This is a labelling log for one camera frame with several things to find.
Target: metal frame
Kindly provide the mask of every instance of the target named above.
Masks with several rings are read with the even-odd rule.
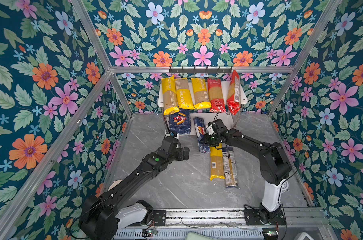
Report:
[[[318,41],[320,35],[324,31],[325,27],[327,26],[328,22],[331,20],[331,17],[335,13],[337,7],[342,3],[342,0],[330,0],[325,7],[325,10],[321,14],[319,20],[317,21],[315,27],[313,28],[313,32],[311,36],[308,38],[307,43],[305,44],[304,48],[301,50],[299,56],[297,57],[295,64],[294,64],[294,71],[287,76],[283,86],[280,88],[279,92],[277,93],[274,103],[272,103],[271,108],[268,111],[268,116],[271,118],[273,113],[275,112],[277,106],[282,101],[285,93],[291,86],[293,80],[299,73],[300,68],[307,60],[309,53],[312,51],[313,47],[315,46],[316,42]]]
[[[11,231],[11,228],[16,223],[17,219],[24,212],[30,200],[35,195],[37,188],[44,181],[47,174],[53,167],[55,161],[60,156],[65,145],[71,140],[73,134],[79,126],[79,122],[84,119],[88,110],[91,108],[91,106],[95,102],[95,99],[104,88],[104,86],[107,84],[110,77],[110,72],[106,72],[103,74],[98,83],[88,94],[87,98],[78,108],[76,113],[72,116],[67,126],[65,126],[63,131],[59,134],[57,139],[51,145],[43,159],[35,167],[34,171],[31,173],[28,179],[24,182],[21,189],[17,191],[17,194],[13,198],[11,204],[9,204],[8,208],[0,217],[0,240],[3,240],[8,235],[8,233]]]
[[[112,73],[228,73],[236,70],[239,73],[293,73],[292,66],[249,66],[249,67],[117,67],[112,66]]]

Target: pasta package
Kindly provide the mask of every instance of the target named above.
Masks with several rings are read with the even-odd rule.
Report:
[[[195,107],[193,106],[191,92],[189,91],[188,79],[175,79],[175,86],[179,108],[194,110]]]
[[[174,76],[170,78],[162,78],[161,86],[163,89],[164,115],[177,113],[179,108],[176,101]]]
[[[229,112],[232,115],[240,110],[240,77],[239,74],[234,70],[232,72],[231,82],[228,89],[227,105]]]
[[[208,99],[207,86],[205,84],[205,79],[203,78],[193,78],[192,79],[193,94],[195,97],[196,109],[210,108],[211,103]]]
[[[217,78],[208,78],[208,96],[211,102],[211,113],[225,113],[223,92],[221,90],[221,81]]]
[[[224,167],[223,167],[223,153],[222,150],[218,150],[215,147],[210,147],[211,149],[211,178],[225,179],[224,177]]]
[[[226,188],[236,187],[237,185],[237,170],[235,163],[235,155],[233,154],[233,148],[227,147],[222,150],[223,152],[223,165],[224,165],[224,177],[226,181]]]

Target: floral wallpaper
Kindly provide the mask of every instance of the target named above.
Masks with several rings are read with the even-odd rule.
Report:
[[[363,240],[363,0],[344,0],[274,113],[339,239]]]
[[[97,84],[99,62],[70,2],[0,0],[0,216]],[[125,118],[108,83],[8,239],[70,239]]]
[[[116,66],[288,66],[293,65],[304,47],[327,2],[84,3]],[[318,49],[314,48],[311,56],[317,55]],[[133,112],[160,111],[156,105],[160,75],[122,73],[121,84]],[[217,77],[227,79],[228,75]],[[244,111],[265,113],[285,78],[286,74],[281,73],[242,73],[249,100]]]

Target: barilla pasta package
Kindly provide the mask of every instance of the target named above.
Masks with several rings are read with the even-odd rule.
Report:
[[[191,118],[188,109],[180,109],[179,112],[169,116],[169,129],[176,131],[178,134],[191,133]]]
[[[210,108],[211,103],[208,99],[208,91],[205,83],[205,79],[203,78],[193,78],[192,79],[192,88],[193,94],[195,97],[195,105],[196,109]]]
[[[235,162],[235,154],[233,153],[233,147],[227,147],[222,150],[223,153],[223,166],[224,177],[226,181],[226,188],[236,187],[237,185],[237,170]]]
[[[193,118],[193,123],[195,124],[196,135],[198,136],[199,151],[201,153],[210,153],[209,146],[207,144],[200,143],[200,140],[205,134],[205,124],[204,119],[199,117]]]
[[[225,179],[224,168],[223,168],[223,153],[220,148],[222,148],[221,143],[218,146],[219,149],[215,147],[210,147],[211,149],[211,178]]]
[[[218,78],[208,78],[208,95],[211,102],[211,113],[225,113],[223,92],[221,91],[221,81]]]
[[[240,110],[240,88],[240,77],[234,70],[232,72],[227,95],[227,105],[229,112],[232,113],[232,115],[236,115],[236,113]]]
[[[177,113],[179,111],[174,77],[162,78],[161,88],[163,90],[164,115]]]
[[[191,92],[189,91],[188,79],[175,79],[175,86],[179,108],[194,110],[195,107],[193,106]]]

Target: blue pasta package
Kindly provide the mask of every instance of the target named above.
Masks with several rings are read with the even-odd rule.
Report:
[[[181,108],[179,112],[169,115],[169,128],[178,134],[191,133],[189,110]]]
[[[203,138],[205,134],[204,119],[199,117],[194,117],[193,123],[195,125],[196,135],[198,136],[199,151],[201,153],[210,153],[211,151],[209,150],[209,146],[207,144],[200,143],[200,140]]]

